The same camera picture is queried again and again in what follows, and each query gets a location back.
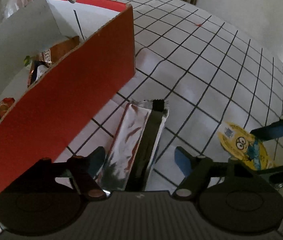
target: checkered tablecloth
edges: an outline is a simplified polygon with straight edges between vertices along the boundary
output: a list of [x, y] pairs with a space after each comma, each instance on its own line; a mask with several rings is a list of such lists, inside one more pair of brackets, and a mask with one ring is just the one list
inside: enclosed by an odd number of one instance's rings
[[[109, 150], [131, 99], [165, 98], [170, 114], [147, 190], [173, 192], [184, 178], [174, 162], [176, 146], [227, 162], [230, 156], [216, 134], [221, 122], [251, 131], [282, 115], [283, 63], [245, 33], [180, 0], [114, 1], [133, 6], [136, 75], [57, 162], [87, 156], [98, 146]], [[275, 163], [283, 165], [283, 138], [264, 145]], [[211, 185], [220, 181], [212, 178]], [[283, 222], [279, 231], [283, 234]]]

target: round black disc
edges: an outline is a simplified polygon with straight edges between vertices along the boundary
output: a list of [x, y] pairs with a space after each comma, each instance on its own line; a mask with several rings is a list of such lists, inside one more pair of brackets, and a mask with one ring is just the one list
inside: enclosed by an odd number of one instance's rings
[[0, 193], [0, 223], [25, 236], [52, 233], [69, 225], [80, 211], [80, 196], [64, 185], [54, 187], [54, 192]]
[[268, 187], [254, 185], [254, 180], [224, 182], [200, 195], [199, 210], [206, 220], [226, 231], [238, 234], [271, 231], [283, 219], [283, 198]]

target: minion character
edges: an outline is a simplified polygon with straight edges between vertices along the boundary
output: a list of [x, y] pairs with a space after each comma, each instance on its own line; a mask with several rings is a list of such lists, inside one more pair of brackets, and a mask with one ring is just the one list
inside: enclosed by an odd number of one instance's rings
[[223, 123], [217, 132], [222, 147], [231, 155], [242, 160], [252, 170], [273, 167], [261, 141], [234, 123]]

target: red box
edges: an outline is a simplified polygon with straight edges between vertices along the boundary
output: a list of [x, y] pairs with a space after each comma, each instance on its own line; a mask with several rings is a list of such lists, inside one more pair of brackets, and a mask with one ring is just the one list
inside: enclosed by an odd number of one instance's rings
[[0, 192], [40, 158], [56, 159], [135, 74], [131, 5], [34, 0], [0, 25], [0, 99], [8, 96], [4, 88], [15, 82], [26, 55], [75, 35], [85, 41], [31, 86], [0, 122]]

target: cartoon face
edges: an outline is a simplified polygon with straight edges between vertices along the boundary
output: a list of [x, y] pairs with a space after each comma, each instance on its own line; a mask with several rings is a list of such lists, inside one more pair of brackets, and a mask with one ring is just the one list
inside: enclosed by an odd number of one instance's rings
[[247, 148], [247, 145], [246, 145], [246, 140], [244, 137], [238, 137], [236, 139], [236, 147], [238, 150], [243, 150], [244, 148]]

